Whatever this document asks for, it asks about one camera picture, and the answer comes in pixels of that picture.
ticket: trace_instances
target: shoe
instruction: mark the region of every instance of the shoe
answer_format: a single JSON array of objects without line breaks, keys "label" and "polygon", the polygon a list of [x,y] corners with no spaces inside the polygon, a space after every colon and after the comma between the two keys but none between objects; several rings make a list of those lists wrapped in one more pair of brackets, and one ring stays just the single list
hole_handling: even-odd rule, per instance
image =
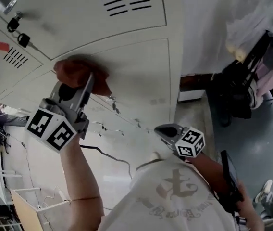
[{"label": "shoe", "polygon": [[158,152],[153,152],[149,157],[149,161],[151,162],[156,159],[161,159],[161,156]]},{"label": "shoe", "polygon": [[264,197],[265,194],[268,194],[270,192],[271,186],[272,186],[273,181],[272,180],[268,180],[262,190],[256,195],[254,202],[258,203],[262,200],[262,198]]}]

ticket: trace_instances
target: floor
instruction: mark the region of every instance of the floor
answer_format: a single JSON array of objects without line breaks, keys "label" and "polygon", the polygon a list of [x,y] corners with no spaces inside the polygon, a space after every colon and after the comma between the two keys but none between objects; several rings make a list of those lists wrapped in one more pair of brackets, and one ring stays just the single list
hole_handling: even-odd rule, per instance
[{"label": "floor", "polygon": [[[201,101],[180,104],[176,111],[175,121],[182,126],[193,126],[206,134],[207,151],[215,157],[212,122],[210,119],[207,99]],[[172,153],[164,143],[153,133],[140,132],[130,134],[120,139],[99,137],[97,133],[87,133],[84,145],[99,147],[103,152],[115,156],[118,159],[126,160],[131,165],[131,173],[134,175],[136,167],[147,162],[153,151],[158,151],[163,158]],[[62,190],[68,197],[60,156],[54,151],[46,148],[43,144],[30,137],[23,128],[9,127],[10,154],[4,157],[4,168],[13,169],[23,175],[21,179],[8,179],[7,185],[12,189],[40,187],[41,193],[28,194],[27,201],[34,206],[38,204],[45,206],[59,202],[58,194]],[[103,199],[105,214],[112,209],[129,191],[131,181],[128,174],[128,165],[113,161],[99,154],[96,150],[83,149],[84,155],[98,182],[100,193]],[[54,212],[47,212],[45,216],[55,231],[68,230],[70,212],[69,206],[61,207]],[[44,226],[45,230],[51,230],[49,225]]]},{"label": "floor", "polygon": [[212,111],[215,146],[227,150],[251,198],[268,179],[273,180],[273,101],[252,112],[252,119],[236,119],[227,128]]}]

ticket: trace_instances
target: white plastic bag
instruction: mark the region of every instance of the white plastic bag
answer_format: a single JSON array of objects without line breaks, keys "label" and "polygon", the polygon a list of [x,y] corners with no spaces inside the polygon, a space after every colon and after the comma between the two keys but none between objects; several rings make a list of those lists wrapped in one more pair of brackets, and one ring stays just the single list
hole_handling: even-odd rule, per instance
[{"label": "white plastic bag", "polygon": [[273,0],[241,1],[231,9],[231,17],[225,46],[242,62],[265,31],[273,33]]}]

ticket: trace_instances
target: gray floor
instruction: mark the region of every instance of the gray floor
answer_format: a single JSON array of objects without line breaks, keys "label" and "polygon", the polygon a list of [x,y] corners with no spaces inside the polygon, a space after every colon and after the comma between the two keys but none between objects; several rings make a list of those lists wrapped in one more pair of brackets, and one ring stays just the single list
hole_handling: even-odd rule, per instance
[{"label": "gray floor", "polygon": [[248,188],[251,198],[267,179],[273,180],[273,104],[265,102],[252,112],[252,119],[233,119],[227,128],[219,126],[212,114],[215,145],[227,150],[238,177]]}]

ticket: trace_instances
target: white floor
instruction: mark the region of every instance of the white floor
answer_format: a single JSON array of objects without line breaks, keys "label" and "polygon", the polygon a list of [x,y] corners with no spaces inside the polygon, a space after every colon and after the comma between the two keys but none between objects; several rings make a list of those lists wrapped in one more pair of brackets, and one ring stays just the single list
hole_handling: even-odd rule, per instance
[{"label": "white floor", "polygon": [[[199,102],[184,104],[176,119],[181,125],[193,125],[204,130],[206,126],[200,110],[202,111],[202,105]],[[58,190],[62,190],[69,198],[59,154],[29,136],[23,128],[9,127],[7,132],[11,135],[8,143],[12,147],[9,149],[9,155],[4,155],[4,168],[13,169],[23,175],[21,179],[9,179],[8,187],[40,187],[41,194],[37,194],[37,198],[35,195],[27,195],[27,201],[35,206],[44,206],[45,197],[53,197]],[[21,145],[21,141],[26,145],[26,149]],[[153,151],[158,151],[162,157],[172,153],[153,132],[148,134],[138,128],[126,131],[125,136],[117,137],[99,137],[98,134],[89,132],[80,143],[97,146],[107,154],[128,161],[132,175],[136,167],[148,161]],[[128,165],[105,157],[96,150],[83,149],[83,152],[97,179],[104,207],[112,209],[129,191],[131,179]],[[59,201],[58,194],[55,194],[54,199],[45,199],[48,205]],[[45,216],[54,231],[66,231],[69,226],[69,213],[68,206],[47,212]]]}]

